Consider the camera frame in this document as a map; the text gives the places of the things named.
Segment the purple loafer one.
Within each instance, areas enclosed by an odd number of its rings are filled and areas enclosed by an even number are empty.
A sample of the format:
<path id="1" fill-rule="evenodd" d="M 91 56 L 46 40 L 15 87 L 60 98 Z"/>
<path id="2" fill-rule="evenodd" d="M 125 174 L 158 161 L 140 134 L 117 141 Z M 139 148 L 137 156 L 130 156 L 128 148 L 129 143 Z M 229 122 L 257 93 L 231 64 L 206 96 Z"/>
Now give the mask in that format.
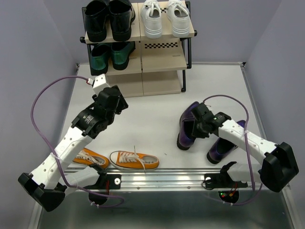
<path id="1" fill-rule="evenodd" d="M 192 135 L 195 118 L 191 110 L 198 105 L 198 101 L 193 102 L 185 109 L 180 117 L 177 147 L 181 150 L 188 150 L 196 140 L 196 137 Z"/>
<path id="2" fill-rule="evenodd" d="M 232 151 L 237 149 L 234 143 L 219 137 L 207 153 L 207 159 L 212 164 L 218 164 Z"/>

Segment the white sneaker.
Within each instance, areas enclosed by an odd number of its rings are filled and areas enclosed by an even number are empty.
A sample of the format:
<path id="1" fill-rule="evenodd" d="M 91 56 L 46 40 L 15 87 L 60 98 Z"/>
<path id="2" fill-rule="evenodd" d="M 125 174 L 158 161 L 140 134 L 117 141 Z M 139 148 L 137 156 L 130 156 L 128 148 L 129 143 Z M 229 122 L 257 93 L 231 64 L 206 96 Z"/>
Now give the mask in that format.
<path id="1" fill-rule="evenodd" d="M 162 12 L 157 0 L 146 0 L 141 9 L 145 36 L 158 39 L 162 36 Z"/>
<path id="2" fill-rule="evenodd" d="M 186 38 L 190 32 L 190 12 L 181 0 L 169 0 L 167 18 L 172 25 L 172 34 L 177 38 Z"/>

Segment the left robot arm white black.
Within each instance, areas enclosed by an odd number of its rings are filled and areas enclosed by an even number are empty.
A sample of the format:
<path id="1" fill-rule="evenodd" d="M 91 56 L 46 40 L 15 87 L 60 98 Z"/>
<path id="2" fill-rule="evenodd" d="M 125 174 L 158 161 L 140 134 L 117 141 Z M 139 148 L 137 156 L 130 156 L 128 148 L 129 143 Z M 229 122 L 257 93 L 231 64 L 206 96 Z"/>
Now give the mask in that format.
<path id="1" fill-rule="evenodd" d="M 22 173 L 18 178 L 27 194 L 47 212 L 55 210 L 77 189 L 106 187 L 106 172 L 96 163 L 68 176 L 63 173 L 73 159 L 114 122 L 115 115 L 128 108 L 116 85 L 102 89 L 92 98 L 94 102 L 76 116 L 50 155 L 32 172 Z"/>

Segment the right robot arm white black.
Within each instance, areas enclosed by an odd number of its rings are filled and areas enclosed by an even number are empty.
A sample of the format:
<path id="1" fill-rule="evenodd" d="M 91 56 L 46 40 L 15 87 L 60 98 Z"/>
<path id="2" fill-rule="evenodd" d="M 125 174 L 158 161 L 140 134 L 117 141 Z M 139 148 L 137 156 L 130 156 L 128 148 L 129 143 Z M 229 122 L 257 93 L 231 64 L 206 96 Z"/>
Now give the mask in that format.
<path id="1" fill-rule="evenodd" d="M 223 166 L 219 174 L 211 176 L 211 184 L 217 188 L 231 187 L 236 182 L 255 182 L 273 192 L 280 192 L 298 174 L 289 144 L 267 141 L 245 130 L 230 116 L 222 112 L 213 114 L 204 103 L 191 112 L 195 118 L 194 137 L 206 138 L 214 134 L 244 150 L 258 162 L 256 165 L 231 162 Z"/>

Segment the beige black-framed shoe shelf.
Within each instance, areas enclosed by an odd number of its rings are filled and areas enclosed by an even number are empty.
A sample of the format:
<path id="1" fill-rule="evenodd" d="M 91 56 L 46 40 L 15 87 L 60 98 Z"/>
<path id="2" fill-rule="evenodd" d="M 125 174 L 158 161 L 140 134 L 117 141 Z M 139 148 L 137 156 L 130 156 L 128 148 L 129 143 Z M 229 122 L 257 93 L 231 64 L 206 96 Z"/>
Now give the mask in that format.
<path id="1" fill-rule="evenodd" d="M 172 25 L 167 18 L 168 1 L 158 0 L 162 12 L 162 36 L 158 39 L 146 37 L 141 19 L 143 3 L 131 3 L 136 17 L 132 22 L 132 33 L 127 42 L 135 42 L 135 50 L 130 54 L 128 66 L 122 71 L 115 70 L 110 56 L 108 71 L 105 73 L 107 81 L 110 85 L 118 85 L 126 97 L 185 92 L 185 71 L 192 66 L 191 39 L 197 32 L 190 21 L 190 32 L 186 38 L 173 36 Z M 83 23 L 85 10 L 86 6 L 82 8 Z M 112 37 L 109 15 L 105 25 L 107 36 L 101 42 L 91 42 L 84 26 L 85 36 L 81 37 L 80 41 L 87 46 L 89 68 L 90 55 L 95 45 L 112 45 L 117 42 Z"/>

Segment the green loafer left one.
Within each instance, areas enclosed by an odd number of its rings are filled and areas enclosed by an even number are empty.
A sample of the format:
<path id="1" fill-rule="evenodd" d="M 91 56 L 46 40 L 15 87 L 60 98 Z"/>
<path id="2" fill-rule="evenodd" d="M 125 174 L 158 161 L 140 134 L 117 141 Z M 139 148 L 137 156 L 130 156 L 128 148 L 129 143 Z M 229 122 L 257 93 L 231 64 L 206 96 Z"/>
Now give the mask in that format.
<path id="1" fill-rule="evenodd" d="M 94 46 L 90 55 L 90 68 L 92 76 L 98 76 L 100 74 L 107 73 L 110 55 L 110 44 L 100 43 Z"/>

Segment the green loafer one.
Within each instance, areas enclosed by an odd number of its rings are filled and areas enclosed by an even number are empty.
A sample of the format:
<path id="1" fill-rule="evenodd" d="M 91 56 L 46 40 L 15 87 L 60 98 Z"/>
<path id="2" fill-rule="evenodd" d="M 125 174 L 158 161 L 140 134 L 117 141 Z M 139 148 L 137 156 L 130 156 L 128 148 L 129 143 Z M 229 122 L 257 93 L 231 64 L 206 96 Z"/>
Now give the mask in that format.
<path id="1" fill-rule="evenodd" d="M 94 46 L 90 55 L 90 68 L 92 76 L 98 76 L 100 74 L 107 73 L 110 55 L 110 44 L 100 43 Z"/>
<path id="2" fill-rule="evenodd" d="M 115 70 L 127 68 L 130 54 L 135 50 L 135 42 L 114 42 L 111 45 L 111 59 Z"/>

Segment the green loafer right one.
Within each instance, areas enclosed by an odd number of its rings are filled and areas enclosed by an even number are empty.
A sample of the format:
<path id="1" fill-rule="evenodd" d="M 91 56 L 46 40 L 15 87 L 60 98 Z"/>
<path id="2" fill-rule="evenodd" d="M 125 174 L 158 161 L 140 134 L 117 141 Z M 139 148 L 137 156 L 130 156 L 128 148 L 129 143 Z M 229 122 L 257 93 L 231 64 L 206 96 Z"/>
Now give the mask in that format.
<path id="1" fill-rule="evenodd" d="M 130 54 L 135 50 L 135 42 L 114 42 L 111 45 L 111 59 L 115 70 L 127 68 Z"/>

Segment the orange sneaker left one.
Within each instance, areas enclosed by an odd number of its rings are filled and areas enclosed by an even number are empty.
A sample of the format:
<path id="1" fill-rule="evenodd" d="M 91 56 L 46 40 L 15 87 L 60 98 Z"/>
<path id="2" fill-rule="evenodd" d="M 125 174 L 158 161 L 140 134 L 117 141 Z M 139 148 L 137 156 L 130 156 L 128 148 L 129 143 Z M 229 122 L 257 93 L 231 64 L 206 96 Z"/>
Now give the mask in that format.
<path id="1" fill-rule="evenodd" d="M 103 169 L 107 169 L 110 165 L 108 158 L 97 154 L 87 148 L 81 150 L 78 155 L 73 159 L 73 162 L 86 166 L 89 166 L 91 164 L 97 164 Z"/>

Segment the orange sneaker one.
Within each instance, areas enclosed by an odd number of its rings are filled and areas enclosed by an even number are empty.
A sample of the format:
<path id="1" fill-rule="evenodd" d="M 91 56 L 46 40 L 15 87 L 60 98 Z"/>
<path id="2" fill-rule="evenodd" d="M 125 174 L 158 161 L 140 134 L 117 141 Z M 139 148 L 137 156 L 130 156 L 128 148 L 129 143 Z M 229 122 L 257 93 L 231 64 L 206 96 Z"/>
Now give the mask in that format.
<path id="1" fill-rule="evenodd" d="M 133 152 L 123 150 L 111 152 L 109 161 L 117 169 L 139 170 L 144 173 L 156 169 L 160 164 L 159 158 L 149 154 L 137 153 L 135 147 Z"/>
<path id="2" fill-rule="evenodd" d="M 91 164 L 97 164 L 103 169 L 107 169 L 110 165 L 108 158 L 97 154 L 87 148 L 81 150 L 78 155 L 73 159 L 73 162 L 86 166 L 89 166 Z"/>

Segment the orange sneaker right one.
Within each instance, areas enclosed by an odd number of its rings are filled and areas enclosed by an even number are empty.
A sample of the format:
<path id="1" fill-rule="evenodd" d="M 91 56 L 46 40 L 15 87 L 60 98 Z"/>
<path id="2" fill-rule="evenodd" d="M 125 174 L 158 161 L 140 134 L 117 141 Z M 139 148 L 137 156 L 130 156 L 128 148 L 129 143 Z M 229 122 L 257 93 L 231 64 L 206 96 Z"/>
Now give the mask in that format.
<path id="1" fill-rule="evenodd" d="M 159 158 L 149 154 L 137 153 L 135 147 L 133 152 L 123 150 L 111 152 L 109 161 L 117 169 L 139 170 L 144 173 L 156 169 L 160 164 Z"/>

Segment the black loafer right one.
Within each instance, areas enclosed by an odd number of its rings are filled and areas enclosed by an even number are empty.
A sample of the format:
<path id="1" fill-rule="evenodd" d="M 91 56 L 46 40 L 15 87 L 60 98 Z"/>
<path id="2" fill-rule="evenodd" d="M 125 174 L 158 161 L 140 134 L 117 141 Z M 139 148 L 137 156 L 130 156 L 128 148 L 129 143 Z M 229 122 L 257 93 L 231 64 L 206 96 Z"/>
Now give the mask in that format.
<path id="1" fill-rule="evenodd" d="M 111 0 L 109 3 L 110 25 L 112 37 L 117 42 L 130 39 L 135 11 L 129 0 Z"/>

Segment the black loafer one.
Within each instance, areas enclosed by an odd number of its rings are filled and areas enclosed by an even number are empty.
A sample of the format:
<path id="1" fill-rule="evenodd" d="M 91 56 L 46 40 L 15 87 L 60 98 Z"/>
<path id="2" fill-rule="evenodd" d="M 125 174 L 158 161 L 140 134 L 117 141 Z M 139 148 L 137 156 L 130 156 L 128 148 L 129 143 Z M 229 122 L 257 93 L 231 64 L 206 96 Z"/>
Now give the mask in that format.
<path id="1" fill-rule="evenodd" d="M 92 0 L 84 12 L 84 26 L 91 42 L 101 42 L 107 36 L 106 21 L 109 0 Z"/>
<path id="2" fill-rule="evenodd" d="M 110 25 L 112 37 L 117 42 L 130 39 L 135 11 L 129 0 L 111 0 L 109 3 Z"/>

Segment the black loafer left one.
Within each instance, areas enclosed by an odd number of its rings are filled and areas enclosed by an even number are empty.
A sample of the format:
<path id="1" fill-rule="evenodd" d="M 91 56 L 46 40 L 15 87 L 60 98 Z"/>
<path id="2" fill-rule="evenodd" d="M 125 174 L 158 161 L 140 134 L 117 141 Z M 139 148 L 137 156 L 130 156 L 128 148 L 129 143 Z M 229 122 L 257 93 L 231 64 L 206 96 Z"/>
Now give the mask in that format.
<path id="1" fill-rule="evenodd" d="M 109 0 L 92 0 L 84 12 L 84 26 L 91 42 L 101 42 L 107 36 L 106 21 Z"/>

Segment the aluminium mounting rail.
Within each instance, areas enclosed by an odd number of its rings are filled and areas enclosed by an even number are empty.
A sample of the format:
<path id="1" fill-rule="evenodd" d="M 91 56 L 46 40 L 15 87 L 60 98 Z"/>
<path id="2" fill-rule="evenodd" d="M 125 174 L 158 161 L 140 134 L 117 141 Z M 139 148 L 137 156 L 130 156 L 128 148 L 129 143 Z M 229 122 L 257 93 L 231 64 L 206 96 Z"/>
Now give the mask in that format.
<path id="1" fill-rule="evenodd" d="M 97 166 L 70 167 L 65 171 L 70 183 L 93 191 L 119 192 L 250 190 L 253 185 L 246 165 L 227 164 L 224 168 L 156 170 L 101 169 Z"/>

